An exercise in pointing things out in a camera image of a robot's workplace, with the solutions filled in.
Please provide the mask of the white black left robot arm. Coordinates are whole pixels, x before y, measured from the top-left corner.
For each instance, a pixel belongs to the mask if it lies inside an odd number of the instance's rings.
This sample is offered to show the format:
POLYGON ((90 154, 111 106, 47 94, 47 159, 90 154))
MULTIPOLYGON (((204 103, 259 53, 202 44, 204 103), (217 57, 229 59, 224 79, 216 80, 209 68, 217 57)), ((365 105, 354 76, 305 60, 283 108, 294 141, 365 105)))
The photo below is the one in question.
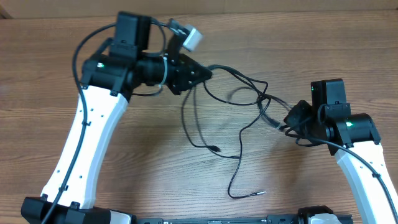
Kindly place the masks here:
POLYGON ((193 26, 120 12, 107 38, 81 69, 73 68, 78 105, 67 141, 38 197, 25 198, 29 223, 135 223, 129 213, 95 206, 96 186, 119 119, 140 85, 168 87, 174 95, 211 78, 187 52, 202 40, 193 26))

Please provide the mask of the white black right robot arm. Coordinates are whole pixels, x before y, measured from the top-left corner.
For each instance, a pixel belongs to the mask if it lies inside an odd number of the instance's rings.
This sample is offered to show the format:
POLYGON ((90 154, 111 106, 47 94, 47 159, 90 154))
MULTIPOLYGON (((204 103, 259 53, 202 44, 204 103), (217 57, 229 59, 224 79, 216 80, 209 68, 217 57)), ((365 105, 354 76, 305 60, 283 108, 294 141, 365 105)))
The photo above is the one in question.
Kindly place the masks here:
POLYGON ((397 192, 387 171, 381 136, 366 113, 353 114, 342 79, 310 84, 312 102, 285 117, 285 135, 308 147, 326 145, 346 180, 364 223, 397 223, 397 192))

